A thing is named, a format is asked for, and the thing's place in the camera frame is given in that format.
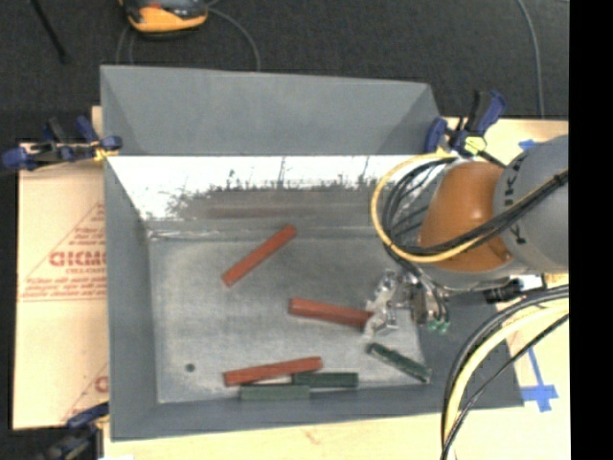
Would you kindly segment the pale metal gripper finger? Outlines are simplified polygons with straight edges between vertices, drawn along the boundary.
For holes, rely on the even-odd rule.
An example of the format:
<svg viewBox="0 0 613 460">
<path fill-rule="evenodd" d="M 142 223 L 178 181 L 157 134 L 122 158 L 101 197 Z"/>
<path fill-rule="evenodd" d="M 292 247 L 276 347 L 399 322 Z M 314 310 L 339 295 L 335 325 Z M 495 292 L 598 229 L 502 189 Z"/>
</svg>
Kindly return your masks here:
<svg viewBox="0 0 613 460">
<path fill-rule="evenodd" d="M 367 319 L 362 333 L 368 338 L 374 338 L 395 332 L 397 329 L 397 314 L 394 311 L 386 310 L 373 312 Z"/>
<path fill-rule="evenodd" d="M 394 271 L 386 271 L 375 285 L 373 296 L 367 301 L 368 311 L 385 311 L 392 306 L 397 292 L 398 278 Z"/>
</svg>

